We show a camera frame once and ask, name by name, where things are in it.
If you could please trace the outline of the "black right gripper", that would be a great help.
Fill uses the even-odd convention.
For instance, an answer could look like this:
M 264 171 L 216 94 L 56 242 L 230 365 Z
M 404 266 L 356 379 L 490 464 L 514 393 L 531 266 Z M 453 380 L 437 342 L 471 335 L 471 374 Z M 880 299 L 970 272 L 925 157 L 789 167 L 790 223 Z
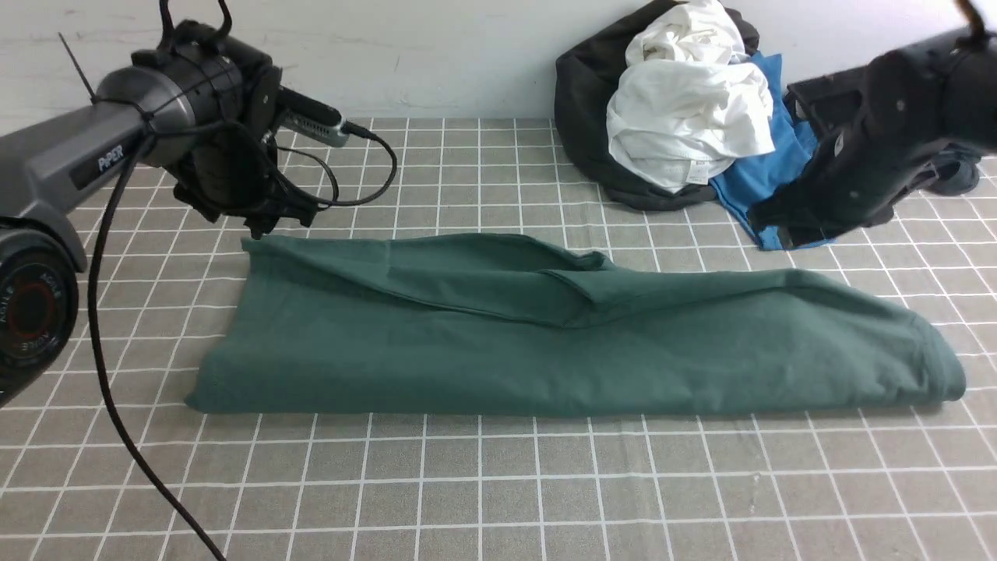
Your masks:
M 922 132 L 857 117 L 819 143 L 804 171 L 748 210 L 752 233 L 772 230 L 784 251 L 870 226 L 935 152 Z

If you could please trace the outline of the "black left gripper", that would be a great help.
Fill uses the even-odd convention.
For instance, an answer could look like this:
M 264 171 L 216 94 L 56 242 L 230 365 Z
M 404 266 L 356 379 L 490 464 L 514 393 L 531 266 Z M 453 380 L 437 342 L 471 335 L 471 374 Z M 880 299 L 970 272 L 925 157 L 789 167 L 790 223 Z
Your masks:
M 195 141 L 172 166 L 175 199 L 210 223 L 240 217 L 250 237 L 270 234 L 278 221 L 311 226 L 319 212 L 313 196 L 279 171 L 277 151 L 245 129 L 221 129 Z

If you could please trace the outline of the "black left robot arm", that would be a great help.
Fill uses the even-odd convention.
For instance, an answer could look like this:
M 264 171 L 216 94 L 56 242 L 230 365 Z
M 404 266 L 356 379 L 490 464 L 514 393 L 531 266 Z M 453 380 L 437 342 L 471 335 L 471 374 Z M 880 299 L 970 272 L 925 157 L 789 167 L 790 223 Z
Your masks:
M 281 178 L 270 135 L 284 116 L 272 59 L 193 20 L 103 78 L 88 106 L 4 135 L 1 373 L 7 404 L 49 369 L 75 329 L 84 244 L 70 213 L 138 164 L 209 221 L 241 217 L 253 238 L 319 206 Z

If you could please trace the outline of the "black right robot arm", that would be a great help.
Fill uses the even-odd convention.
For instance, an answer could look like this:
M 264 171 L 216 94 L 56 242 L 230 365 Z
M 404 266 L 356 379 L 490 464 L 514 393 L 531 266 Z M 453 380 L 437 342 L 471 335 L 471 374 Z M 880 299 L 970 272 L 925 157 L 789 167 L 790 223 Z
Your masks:
M 791 85 L 819 145 L 800 177 L 751 205 L 782 249 L 886 223 L 951 143 L 995 152 L 995 35 L 956 29 Z

